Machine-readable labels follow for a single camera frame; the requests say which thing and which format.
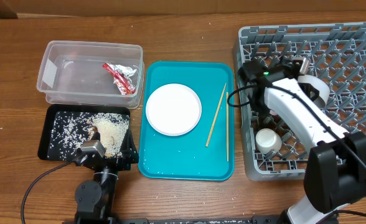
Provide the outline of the teal plastic tray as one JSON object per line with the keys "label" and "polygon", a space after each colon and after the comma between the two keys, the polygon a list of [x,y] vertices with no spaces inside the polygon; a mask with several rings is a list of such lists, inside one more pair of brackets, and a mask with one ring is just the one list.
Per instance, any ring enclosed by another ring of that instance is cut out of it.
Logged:
{"label": "teal plastic tray", "polygon": [[[154,62],[147,70],[143,103],[157,88],[178,83],[198,95],[202,115],[196,127],[181,136],[166,136],[142,116],[139,170],[149,178],[227,180],[235,168],[234,109],[227,94],[234,90],[232,69],[224,63]],[[218,101],[227,83],[210,144],[206,147]]]}

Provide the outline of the wooden chopstick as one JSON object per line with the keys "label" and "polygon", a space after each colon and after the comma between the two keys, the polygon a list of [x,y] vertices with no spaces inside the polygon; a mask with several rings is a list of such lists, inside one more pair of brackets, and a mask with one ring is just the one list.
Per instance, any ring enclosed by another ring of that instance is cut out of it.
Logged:
{"label": "wooden chopstick", "polygon": [[208,147],[209,144],[210,144],[210,140],[211,140],[211,137],[212,137],[212,134],[213,134],[213,131],[214,131],[214,126],[215,126],[215,123],[216,123],[216,120],[217,120],[218,112],[219,112],[220,106],[222,104],[222,100],[223,100],[223,96],[224,96],[224,93],[225,93],[225,90],[226,90],[226,86],[227,86],[227,83],[225,83],[224,86],[223,86],[223,90],[222,90],[222,93],[221,93],[219,101],[218,101],[217,109],[215,110],[215,115],[213,117],[212,125],[211,125],[211,128],[210,128],[210,132],[209,132],[209,135],[208,135],[208,138],[207,138],[206,145],[205,145],[206,147]]}

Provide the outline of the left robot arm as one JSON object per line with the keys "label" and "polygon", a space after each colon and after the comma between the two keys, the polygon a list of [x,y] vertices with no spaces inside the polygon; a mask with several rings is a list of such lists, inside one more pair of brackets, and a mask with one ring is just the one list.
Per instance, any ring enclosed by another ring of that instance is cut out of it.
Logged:
{"label": "left robot arm", "polygon": [[82,182],[75,191],[75,223],[120,223],[112,212],[118,173],[139,162],[131,130],[126,131],[116,156],[107,159],[105,152],[100,140],[85,141],[73,160],[94,171],[93,179]]}

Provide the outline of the black table edge frame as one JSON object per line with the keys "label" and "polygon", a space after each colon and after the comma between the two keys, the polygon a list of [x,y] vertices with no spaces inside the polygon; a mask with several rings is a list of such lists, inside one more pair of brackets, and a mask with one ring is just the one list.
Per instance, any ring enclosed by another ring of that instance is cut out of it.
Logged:
{"label": "black table edge frame", "polygon": [[148,220],[146,218],[139,219],[117,219],[110,218],[109,220],[84,220],[72,221],[65,223],[80,223],[80,224],[282,224],[290,223],[288,218],[283,218],[280,215],[254,215],[251,218],[222,218],[222,219],[180,219],[180,220]]}

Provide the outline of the white round plate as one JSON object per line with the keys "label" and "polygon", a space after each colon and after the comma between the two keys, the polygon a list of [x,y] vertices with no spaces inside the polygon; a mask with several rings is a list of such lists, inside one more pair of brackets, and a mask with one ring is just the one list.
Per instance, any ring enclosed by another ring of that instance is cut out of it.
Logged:
{"label": "white round plate", "polygon": [[171,83],[149,96],[145,115],[150,126],[166,136],[181,136],[193,130],[202,115],[198,95],[188,86]]}

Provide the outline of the clear plastic bin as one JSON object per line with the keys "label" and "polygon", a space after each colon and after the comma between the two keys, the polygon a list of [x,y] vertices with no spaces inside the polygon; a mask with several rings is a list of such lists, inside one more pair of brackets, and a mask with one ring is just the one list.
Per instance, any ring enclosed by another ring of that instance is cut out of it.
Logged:
{"label": "clear plastic bin", "polygon": [[[112,74],[103,68],[106,62],[133,70],[133,94],[121,94]],[[140,104],[143,82],[143,48],[139,45],[53,40],[44,52],[36,88],[52,104],[134,109]]]}

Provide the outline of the red foil wrapper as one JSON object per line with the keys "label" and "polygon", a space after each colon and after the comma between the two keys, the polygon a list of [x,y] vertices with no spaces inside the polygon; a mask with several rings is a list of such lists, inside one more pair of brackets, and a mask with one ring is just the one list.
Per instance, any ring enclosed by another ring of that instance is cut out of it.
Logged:
{"label": "red foil wrapper", "polygon": [[137,72],[137,68],[117,65],[105,62],[102,67],[113,77],[113,83],[116,84],[122,95],[132,95],[136,93],[136,85],[131,77]]}

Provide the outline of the black food waste tray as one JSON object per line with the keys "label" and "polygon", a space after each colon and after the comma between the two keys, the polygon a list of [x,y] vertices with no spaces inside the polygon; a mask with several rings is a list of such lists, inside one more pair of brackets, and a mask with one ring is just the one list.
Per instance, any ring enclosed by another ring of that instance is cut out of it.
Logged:
{"label": "black food waste tray", "polygon": [[130,125],[130,111],[124,107],[52,105],[48,108],[38,157],[70,161],[95,132],[109,155],[119,151]]}

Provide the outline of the grey bowl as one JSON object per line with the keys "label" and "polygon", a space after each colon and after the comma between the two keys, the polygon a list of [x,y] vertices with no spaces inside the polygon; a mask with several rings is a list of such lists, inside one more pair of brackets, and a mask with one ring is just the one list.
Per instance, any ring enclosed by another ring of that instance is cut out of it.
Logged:
{"label": "grey bowl", "polygon": [[330,89],[324,81],[312,75],[301,75],[298,77],[298,83],[316,106],[319,108],[326,106]]}

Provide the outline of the white cylindrical cup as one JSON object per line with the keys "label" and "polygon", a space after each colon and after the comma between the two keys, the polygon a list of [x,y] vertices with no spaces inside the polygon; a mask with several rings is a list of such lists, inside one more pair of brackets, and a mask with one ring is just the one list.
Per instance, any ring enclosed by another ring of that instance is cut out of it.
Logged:
{"label": "white cylindrical cup", "polygon": [[282,140],[272,129],[263,128],[257,132],[255,144],[257,150],[262,154],[267,154],[269,152],[278,152],[281,149]]}

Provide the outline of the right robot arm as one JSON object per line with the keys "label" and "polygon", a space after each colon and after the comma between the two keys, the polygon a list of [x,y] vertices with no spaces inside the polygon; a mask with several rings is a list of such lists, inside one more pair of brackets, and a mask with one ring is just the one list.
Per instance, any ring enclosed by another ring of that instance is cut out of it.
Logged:
{"label": "right robot arm", "polygon": [[286,223],[323,223],[366,197],[366,135],[350,133],[314,104],[317,90],[300,83],[306,57],[282,58],[271,68],[258,60],[242,66],[253,85],[250,104],[260,114],[274,111],[307,150],[305,196],[281,216]]}

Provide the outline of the grey dish rack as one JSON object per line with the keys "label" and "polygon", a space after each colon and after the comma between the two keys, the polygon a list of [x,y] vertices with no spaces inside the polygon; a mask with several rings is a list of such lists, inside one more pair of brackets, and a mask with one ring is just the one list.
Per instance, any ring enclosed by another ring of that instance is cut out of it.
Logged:
{"label": "grey dish rack", "polygon": [[[346,130],[366,134],[366,22],[246,26],[238,31],[233,49],[235,68],[258,60],[273,67],[283,58],[306,57],[308,74],[330,89],[322,111]],[[249,105],[248,83],[236,77],[240,88],[241,136],[246,176],[254,181],[302,179],[307,153],[296,135],[278,116],[260,115]],[[278,152],[262,154],[257,132],[272,129],[281,140]]]}

